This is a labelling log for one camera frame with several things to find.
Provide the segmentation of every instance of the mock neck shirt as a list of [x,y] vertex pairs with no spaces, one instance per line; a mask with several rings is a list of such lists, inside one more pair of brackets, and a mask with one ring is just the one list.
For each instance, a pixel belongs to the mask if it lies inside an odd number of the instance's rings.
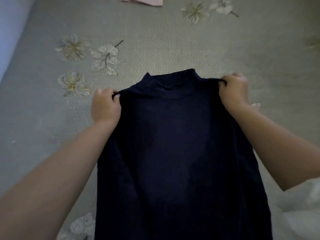
[[98,160],[95,239],[272,239],[252,146],[194,69],[120,91]]

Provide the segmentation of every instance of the pink fabric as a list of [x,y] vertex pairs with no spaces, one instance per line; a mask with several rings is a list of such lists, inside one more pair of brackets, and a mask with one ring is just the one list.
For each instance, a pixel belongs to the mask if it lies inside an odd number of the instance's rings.
[[163,0],[121,0],[125,2],[139,2],[139,3],[145,3],[151,6],[162,6]]

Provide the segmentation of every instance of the person's right arm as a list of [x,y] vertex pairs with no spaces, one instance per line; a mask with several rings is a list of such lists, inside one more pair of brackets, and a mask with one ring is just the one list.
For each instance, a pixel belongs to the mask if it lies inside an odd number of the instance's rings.
[[320,148],[294,135],[254,110],[247,101],[248,84],[240,73],[222,77],[221,101],[238,122],[260,160],[282,190],[320,177]]

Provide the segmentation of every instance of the hand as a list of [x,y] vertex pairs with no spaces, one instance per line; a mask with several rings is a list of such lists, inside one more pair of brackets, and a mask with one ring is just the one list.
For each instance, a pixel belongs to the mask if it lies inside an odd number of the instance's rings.
[[98,88],[94,93],[91,103],[91,117],[94,122],[107,122],[112,127],[116,127],[121,114],[120,94],[114,96],[112,100],[112,94],[116,91],[107,88]]
[[233,73],[221,78],[219,82],[219,96],[226,110],[234,116],[239,109],[248,107],[248,82],[241,73]]

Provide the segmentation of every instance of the person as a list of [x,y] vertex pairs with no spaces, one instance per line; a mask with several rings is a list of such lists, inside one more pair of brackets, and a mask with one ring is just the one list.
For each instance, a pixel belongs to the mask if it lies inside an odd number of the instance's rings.
[[[320,177],[320,148],[277,125],[247,101],[240,73],[222,77],[221,101],[282,190]],[[43,161],[0,199],[0,239],[55,239],[82,192],[121,114],[120,95],[98,89],[94,124]]]

